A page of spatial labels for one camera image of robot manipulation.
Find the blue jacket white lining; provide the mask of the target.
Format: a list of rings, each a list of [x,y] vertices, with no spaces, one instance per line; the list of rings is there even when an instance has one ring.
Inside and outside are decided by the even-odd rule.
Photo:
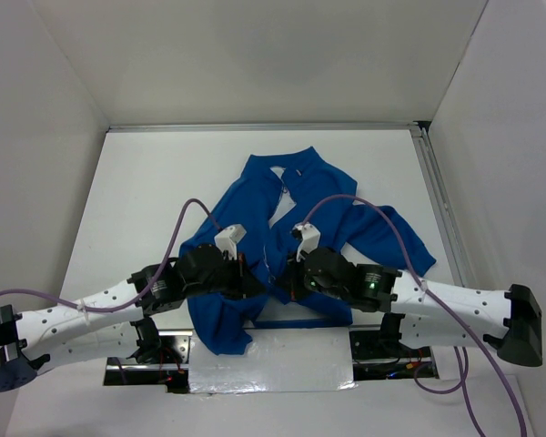
[[[258,317],[269,300],[295,301],[314,310],[314,320],[289,320],[291,329],[349,326],[350,307],[329,296],[301,298],[279,280],[288,257],[298,248],[291,230],[306,220],[320,232],[320,245],[341,251],[350,245],[366,258],[394,269],[412,266],[424,275],[436,262],[410,224],[391,206],[370,208],[354,200],[357,181],[322,159],[313,147],[285,155],[248,158],[239,178],[227,189],[196,233],[180,245],[185,255],[211,243],[215,224],[240,224],[247,234],[238,248],[266,292],[246,300],[220,294],[191,298],[190,318],[199,339],[214,354],[241,355],[252,341],[245,325],[267,328]]]

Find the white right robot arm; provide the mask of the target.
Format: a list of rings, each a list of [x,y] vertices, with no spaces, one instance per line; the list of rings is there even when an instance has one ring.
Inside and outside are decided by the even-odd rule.
[[[541,308],[530,288],[474,290],[375,264],[355,265],[333,249],[288,260],[278,286],[299,301],[328,297],[362,312],[379,312],[379,346],[398,357],[407,349],[484,345],[499,359],[542,364]]]

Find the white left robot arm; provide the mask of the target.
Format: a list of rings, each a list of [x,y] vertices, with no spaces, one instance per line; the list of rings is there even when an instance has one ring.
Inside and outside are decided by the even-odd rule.
[[[147,266],[70,305],[19,312],[0,307],[0,392],[52,369],[108,357],[150,363],[164,348],[153,321],[196,296],[248,300],[265,292],[242,255],[203,244],[183,258]]]

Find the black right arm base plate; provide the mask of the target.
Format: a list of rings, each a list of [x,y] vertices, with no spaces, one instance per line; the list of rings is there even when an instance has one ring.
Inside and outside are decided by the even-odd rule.
[[[382,338],[378,330],[351,330],[349,340],[352,359],[359,363],[426,361],[431,357],[429,347],[411,349],[398,341]]]

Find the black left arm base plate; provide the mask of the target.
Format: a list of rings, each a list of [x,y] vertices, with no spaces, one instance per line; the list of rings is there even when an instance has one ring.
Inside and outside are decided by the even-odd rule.
[[[192,330],[161,330],[159,332],[161,347],[146,358],[128,357],[118,359],[111,357],[107,359],[107,364],[120,364],[122,366],[151,366],[160,363],[188,365],[192,334]]]

